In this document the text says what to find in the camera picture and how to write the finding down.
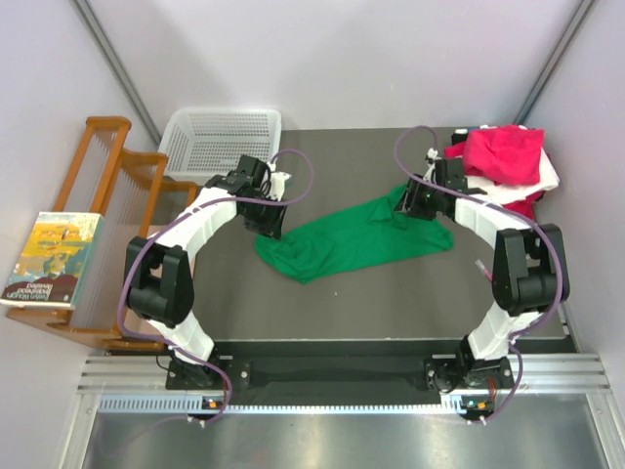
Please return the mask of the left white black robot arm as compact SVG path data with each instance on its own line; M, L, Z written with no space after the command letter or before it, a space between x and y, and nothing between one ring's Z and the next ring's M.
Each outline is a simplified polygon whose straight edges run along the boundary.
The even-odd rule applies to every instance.
M129 242L123 301L163 338L171 357L169 371L179 381L205 389L222 373L215 342L192 310L192 261L237 217L258 235L280 238L286 211L282 198L290 178L274 162L242 155L233 170L213 176L169 226Z

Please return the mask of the green t shirt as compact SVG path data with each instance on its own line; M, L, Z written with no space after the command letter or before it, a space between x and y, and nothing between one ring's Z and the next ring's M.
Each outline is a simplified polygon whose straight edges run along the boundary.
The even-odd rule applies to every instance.
M337 274L449 251L450 230L438 221L395 211L406 189L306 223L280 240L257 236L259 258L279 274L301 284Z

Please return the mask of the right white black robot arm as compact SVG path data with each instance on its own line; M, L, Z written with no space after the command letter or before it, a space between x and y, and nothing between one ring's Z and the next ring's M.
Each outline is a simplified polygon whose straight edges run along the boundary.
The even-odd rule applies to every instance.
M493 303L460 342L454 378L467 387L490 378L510 383L510 346L569 294L562 231L538 225L471 188L461 159L430 154L426 161L426 173L411 175L396 211L428 221L444 215L493 250Z

